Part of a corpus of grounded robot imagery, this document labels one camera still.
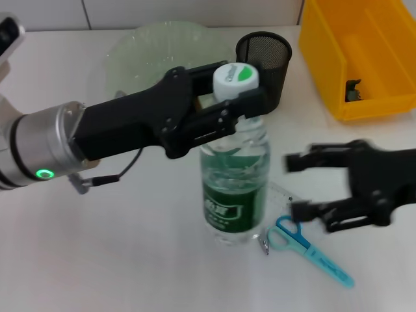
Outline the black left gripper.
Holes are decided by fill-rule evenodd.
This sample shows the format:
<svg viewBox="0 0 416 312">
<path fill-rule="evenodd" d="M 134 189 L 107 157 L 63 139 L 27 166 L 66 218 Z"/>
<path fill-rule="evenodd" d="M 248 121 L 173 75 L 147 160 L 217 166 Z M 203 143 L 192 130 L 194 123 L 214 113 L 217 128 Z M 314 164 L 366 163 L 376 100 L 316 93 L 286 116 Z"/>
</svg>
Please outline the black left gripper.
<svg viewBox="0 0 416 312">
<path fill-rule="evenodd" d="M 168 158 L 178 159 L 192 148 L 234 134 L 240 117 L 267 113 L 263 87 L 189 112 L 193 96 L 213 93 L 214 72 L 226 64 L 223 60 L 187 70 L 174 68 L 147 90 L 87 107 L 73 141 L 87 159 L 148 146 L 160 146 Z"/>
</svg>

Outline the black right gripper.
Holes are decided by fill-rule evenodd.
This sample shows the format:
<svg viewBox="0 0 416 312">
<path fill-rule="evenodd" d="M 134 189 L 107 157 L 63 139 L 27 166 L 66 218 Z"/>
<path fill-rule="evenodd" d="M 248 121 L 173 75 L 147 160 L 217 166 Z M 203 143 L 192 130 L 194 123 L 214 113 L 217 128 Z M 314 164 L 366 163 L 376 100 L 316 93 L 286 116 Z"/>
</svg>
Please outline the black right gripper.
<svg viewBox="0 0 416 312">
<path fill-rule="evenodd" d="M 295 222 L 320 220 L 328 233 L 369 225 L 388 226 L 393 211 L 415 203 L 415 150 L 384 150 L 361 140 L 350 144 L 312 144 L 305 153 L 284 156 L 287 172 L 346 168 L 352 198 L 291 203 Z"/>
</svg>

